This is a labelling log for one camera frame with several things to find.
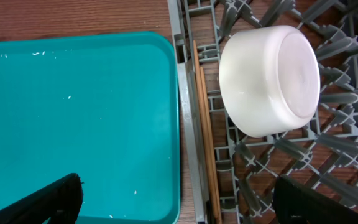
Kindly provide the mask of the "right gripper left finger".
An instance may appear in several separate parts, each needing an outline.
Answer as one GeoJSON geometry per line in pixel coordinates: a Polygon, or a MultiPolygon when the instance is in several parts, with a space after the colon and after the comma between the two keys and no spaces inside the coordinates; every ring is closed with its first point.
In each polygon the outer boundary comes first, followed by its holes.
{"type": "Polygon", "coordinates": [[[0,224],[74,224],[83,204],[80,176],[68,174],[0,210],[0,224]]]}

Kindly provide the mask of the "white bowl with food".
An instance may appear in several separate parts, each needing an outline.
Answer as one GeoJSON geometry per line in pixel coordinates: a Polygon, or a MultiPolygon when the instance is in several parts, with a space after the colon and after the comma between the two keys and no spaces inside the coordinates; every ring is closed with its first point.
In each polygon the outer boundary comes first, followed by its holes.
{"type": "Polygon", "coordinates": [[[260,138],[298,129],[318,107],[316,55],[292,26],[240,31],[223,48],[219,87],[229,117],[244,134],[260,138]]]}

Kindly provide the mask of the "wooden chopstick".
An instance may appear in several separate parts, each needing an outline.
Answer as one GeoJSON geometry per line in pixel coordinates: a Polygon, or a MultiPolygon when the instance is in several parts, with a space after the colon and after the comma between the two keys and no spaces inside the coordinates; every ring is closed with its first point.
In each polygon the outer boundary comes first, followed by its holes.
{"type": "Polygon", "coordinates": [[[211,118],[209,115],[209,106],[208,106],[208,97],[206,91],[206,80],[204,75],[204,68],[200,67],[200,77],[201,77],[201,99],[203,100],[202,112],[205,120],[204,128],[206,132],[206,162],[208,165],[208,174],[210,175],[211,183],[211,202],[213,207],[213,215],[216,223],[222,223],[221,216],[221,206],[219,199],[219,187],[218,187],[218,178],[216,173],[216,162],[214,155],[214,146],[213,146],[213,134],[211,129],[211,118]]]}
{"type": "Polygon", "coordinates": [[[205,105],[205,90],[204,90],[204,81],[201,72],[200,62],[198,58],[198,49],[196,45],[196,40],[193,40],[193,58],[195,62],[195,76],[196,76],[196,87],[197,87],[197,97],[199,112],[201,118],[201,129],[203,134],[203,144],[204,144],[204,154],[206,162],[206,171],[208,176],[208,185],[209,185],[209,197],[211,202],[211,209],[214,221],[213,223],[221,223],[221,213],[220,213],[220,200],[219,192],[216,180],[216,172],[214,171],[215,162],[212,161],[213,146],[210,145],[210,135],[206,114],[206,105],[205,105]]]}

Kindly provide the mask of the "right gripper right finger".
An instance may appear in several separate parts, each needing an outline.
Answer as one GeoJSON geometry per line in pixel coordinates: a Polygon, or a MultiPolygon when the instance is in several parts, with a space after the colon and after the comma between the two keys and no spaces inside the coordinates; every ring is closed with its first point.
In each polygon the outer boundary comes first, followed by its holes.
{"type": "Polygon", "coordinates": [[[358,213],[286,175],[275,183],[273,209],[279,224],[358,224],[358,213]]]}

